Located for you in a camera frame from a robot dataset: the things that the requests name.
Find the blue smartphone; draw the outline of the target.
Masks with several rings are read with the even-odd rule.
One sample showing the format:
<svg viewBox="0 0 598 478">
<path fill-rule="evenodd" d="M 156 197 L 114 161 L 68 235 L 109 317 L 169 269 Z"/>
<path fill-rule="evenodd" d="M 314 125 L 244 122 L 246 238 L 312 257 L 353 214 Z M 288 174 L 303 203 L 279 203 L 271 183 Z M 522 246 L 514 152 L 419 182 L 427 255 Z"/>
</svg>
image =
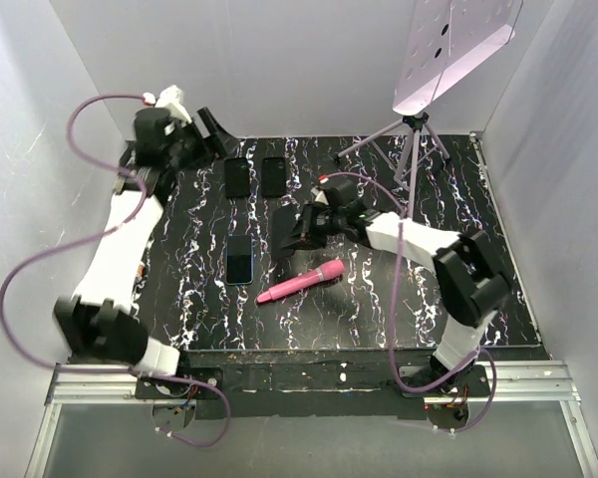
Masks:
<svg viewBox="0 0 598 478">
<path fill-rule="evenodd" d="M 230 235 L 226 241 L 225 280 L 228 285 L 247 285 L 253 279 L 253 241 L 250 235 Z"/>
</svg>

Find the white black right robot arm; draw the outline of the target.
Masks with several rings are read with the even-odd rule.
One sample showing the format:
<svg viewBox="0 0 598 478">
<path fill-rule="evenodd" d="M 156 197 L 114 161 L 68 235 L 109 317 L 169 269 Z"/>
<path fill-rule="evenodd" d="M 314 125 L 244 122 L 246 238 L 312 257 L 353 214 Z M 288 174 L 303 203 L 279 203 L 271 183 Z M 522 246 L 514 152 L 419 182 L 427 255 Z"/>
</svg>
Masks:
<svg viewBox="0 0 598 478">
<path fill-rule="evenodd" d="M 407 217 L 404 209 L 380 212 L 359 193 L 358 173 L 338 172 L 320 178 L 292 229 L 281 237 L 286 250 L 323 248 L 329 237 L 345 235 L 372 250 L 409 260 L 437 280 L 448 318 L 442 339 L 427 366 L 402 378 L 397 387 L 408 394 L 458 393 L 466 371 L 479 356 L 480 342 L 492 319 L 511 294 L 512 280 L 487 235 L 435 229 Z"/>
</svg>

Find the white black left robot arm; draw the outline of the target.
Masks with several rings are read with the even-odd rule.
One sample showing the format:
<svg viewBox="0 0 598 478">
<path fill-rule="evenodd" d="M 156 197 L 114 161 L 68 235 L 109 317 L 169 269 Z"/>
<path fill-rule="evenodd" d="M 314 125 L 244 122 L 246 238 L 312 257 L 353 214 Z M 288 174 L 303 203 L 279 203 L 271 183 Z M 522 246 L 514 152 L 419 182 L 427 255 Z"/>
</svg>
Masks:
<svg viewBox="0 0 598 478">
<path fill-rule="evenodd" d="M 106 224 L 109 233 L 72 297 L 60 298 L 54 306 L 56 322 L 75 355 L 156 374 L 157 385 L 172 398 L 190 391 L 192 375 L 178 364 L 179 350 L 152 338 L 133 317 L 132 301 L 139 266 L 178 174 L 206 168 L 236 150 L 237 138 L 208 108 L 197 114 L 205 131 L 175 106 L 137 111 L 135 137 L 120 158 L 132 176 L 116 180 Z"/>
</svg>

